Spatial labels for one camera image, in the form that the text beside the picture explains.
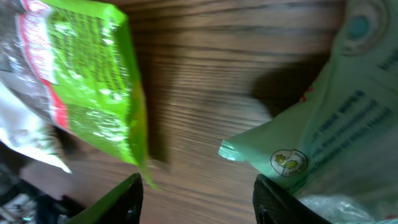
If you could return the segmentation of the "white tube gold cap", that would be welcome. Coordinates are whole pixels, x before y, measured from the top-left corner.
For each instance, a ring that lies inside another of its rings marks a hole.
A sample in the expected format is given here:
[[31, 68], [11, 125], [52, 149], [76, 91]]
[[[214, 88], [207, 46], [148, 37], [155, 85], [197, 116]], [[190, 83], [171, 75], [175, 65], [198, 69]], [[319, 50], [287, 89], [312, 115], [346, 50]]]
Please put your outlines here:
[[72, 172], [65, 164], [65, 153], [55, 128], [4, 85], [1, 85], [1, 142], [25, 156]]

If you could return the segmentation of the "green snack bag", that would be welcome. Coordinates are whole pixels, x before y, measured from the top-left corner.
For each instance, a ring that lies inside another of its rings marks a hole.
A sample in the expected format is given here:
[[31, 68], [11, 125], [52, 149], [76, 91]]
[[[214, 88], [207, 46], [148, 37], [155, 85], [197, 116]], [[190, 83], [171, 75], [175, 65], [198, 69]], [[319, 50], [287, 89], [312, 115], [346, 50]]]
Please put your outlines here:
[[99, 1], [1, 2], [1, 83], [44, 121], [149, 185], [147, 111], [128, 16]]

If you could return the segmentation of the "teal tissue packet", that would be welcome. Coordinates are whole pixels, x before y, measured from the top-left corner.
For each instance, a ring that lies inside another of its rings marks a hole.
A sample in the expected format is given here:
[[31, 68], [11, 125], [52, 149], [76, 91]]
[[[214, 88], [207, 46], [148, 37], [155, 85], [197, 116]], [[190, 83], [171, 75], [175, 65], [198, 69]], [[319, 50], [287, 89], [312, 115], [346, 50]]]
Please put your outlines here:
[[300, 101], [222, 142], [331, 223], [397, 222], [397, 2], [348, 1]]

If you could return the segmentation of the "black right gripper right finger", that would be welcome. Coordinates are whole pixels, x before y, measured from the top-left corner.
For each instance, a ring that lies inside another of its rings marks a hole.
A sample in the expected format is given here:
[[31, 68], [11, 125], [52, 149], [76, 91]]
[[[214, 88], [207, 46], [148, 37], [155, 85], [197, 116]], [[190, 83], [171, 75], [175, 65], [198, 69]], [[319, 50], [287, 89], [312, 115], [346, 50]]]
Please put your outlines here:
[[254, 182], [252, 203], [257, 224], [331, 224], [263, 174]]

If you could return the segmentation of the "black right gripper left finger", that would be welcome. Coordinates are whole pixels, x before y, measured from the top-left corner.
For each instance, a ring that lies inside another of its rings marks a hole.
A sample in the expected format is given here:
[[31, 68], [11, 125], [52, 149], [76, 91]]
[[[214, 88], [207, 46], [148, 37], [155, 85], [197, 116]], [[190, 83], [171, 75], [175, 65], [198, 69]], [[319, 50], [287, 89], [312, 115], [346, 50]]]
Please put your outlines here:
[[140, 173], [134, 173], [66, 224], [139, 224], [144, 199]]

